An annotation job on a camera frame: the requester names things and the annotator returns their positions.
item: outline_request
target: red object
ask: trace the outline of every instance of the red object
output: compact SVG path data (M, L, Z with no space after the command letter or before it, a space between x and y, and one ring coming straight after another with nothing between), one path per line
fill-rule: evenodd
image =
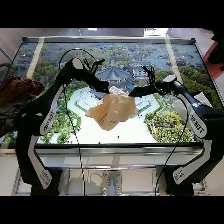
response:
M203 61L205 62L209 73L211 74L211 76L214 79L217 79L220 75L222 75L224 73L221 70L221 67L223 67L223 64L211 64L210 61L208 60L208 57L209 57L210 53L217 46L217 44L218 44L218 42L214 42L203 57Z

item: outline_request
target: beige cloth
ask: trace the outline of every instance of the beige cloth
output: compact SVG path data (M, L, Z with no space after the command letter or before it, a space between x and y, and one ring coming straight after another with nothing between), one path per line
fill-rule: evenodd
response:
M86 112L87 117L94 118L100 127L107 131L138 113L134 97L128 96L115 86L112 86L109 92L110 94L104 95L102 104Z

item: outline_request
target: beige tape strip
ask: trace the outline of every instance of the beige tape strip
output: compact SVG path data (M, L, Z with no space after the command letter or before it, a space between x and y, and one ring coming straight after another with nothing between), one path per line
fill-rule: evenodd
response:
M40 56L41 48L43 47L43 44L44 44L44 37L40 37L39 41L38 41L38 44L37 44L37 47L34 51L33 59L31 61L30 67L29 67L29 69L27 71L27 74L26 74L27 78L31 79L32 76L33 76L34 70L36 68L36 65L37 65L37 62L38 62L38 59L39 59L39 56Z
M165 43L166 43L166 47L167 47L167 50L168 50L168 53L169 53L170 63L171 63L171 66L172 66L173 73L177 77L177 80L180 83L183 84L183 80L181 78L181 75L180 75L180 72L179 72L179 69L178 69L178 66L177 66L176 58L175 58L173 48L172 48L171 43L170 43L170 39L165 38Z

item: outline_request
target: table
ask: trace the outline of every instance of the table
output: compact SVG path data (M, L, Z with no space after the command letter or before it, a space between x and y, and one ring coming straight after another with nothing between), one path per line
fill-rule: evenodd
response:
M106 77L107 81L123 88L124 91L130 92L135 86L147 85L147 77L141 66L153 66L157 80L162 80L169 74L175 74L192 94L202 91L214 107L223 110L223 99L214 80L208 74L193 38L89 36L23 38L8 76L26 76L43 82L47 89L58 73L60 57L65 51L75 47L89 51L96 58L105 58L105 63L98 70L97 76L102 79ZM62 62L72 57L74 57L73 52L69 53ZM115 78L111 74L111 68L117 74ZM172 122L167 122L166 128L164 124L161 128L161 124L156 123L152 117L175 120L179 127L177 130L181 130L184 126L184 122L175 112L174 104L177 99L173 96L161 97L153 94L136 98L138 115L124 123L119 123L108 132L102 130L93 119L85 116L85 111L99 103L102 96L97 95L85 83L78 82L70 85L67 94L68 108L73 112L82 156L95 157L96 161L97 158L104 156L101 164L94 161L89 164L84 161L85 168L126 169L162 165L175 146L179 132L176 131L170 135L169 130L177 127L172 125ZM68 118L63 114L62 109L63 107L59 104L55 121L57 125L52 128L51 134L40 137L38 140L36 150L42 157L78 156L76 139L72 131L68 131L69 128L66 126ZM2 155L15 155L15 139L16 133L13 133L11 143L8 146L2 144ZM183 164L201 152L201 143L190 129L187 129L181 142L168 164ZM147 160L148 156L155 155L160 155L163 159ZM113 159L105 162L110 156ZM129 162L122 163L120 156L129 157ZM142 160L142 156L147 156L147 159ZM77 161L67 164L69 167L79 168Z

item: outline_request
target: tabletop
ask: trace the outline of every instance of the tabletop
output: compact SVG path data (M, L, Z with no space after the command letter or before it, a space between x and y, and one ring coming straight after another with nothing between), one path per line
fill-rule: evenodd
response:
M82 48L97 59L105 59L96 76L130 92L136 86L148 84L142 66L155 68L156 80L174 74L193 95L203 92L211 105L223 110L222 99L210 77L194 39L184 38L125 38L125 37L40 37L23 38L13 60L8 76L16 75L40 81L47 90L57 76L61 56L71 48ZM68 53L62 64L74 57ZM103 146L122 144L126 147L142 144L175 143L184 127L184 121L175 108L178 99L171 95L152 94L136 97L138 114L126 122L120 122L111 131L100 128L96 121L85 112L99 104L103 94L91 89L84 82L73 81L67 89L68 109L71 111L80 144ZM59 100L54 125L50 132L41 136L38 144L45 148L60 145L66 148L77 144L71 124L65 114L63 97ZM16 132L8 133L0 139L10 137L15 144ZM185 130L183 143L198 142L190 128Z

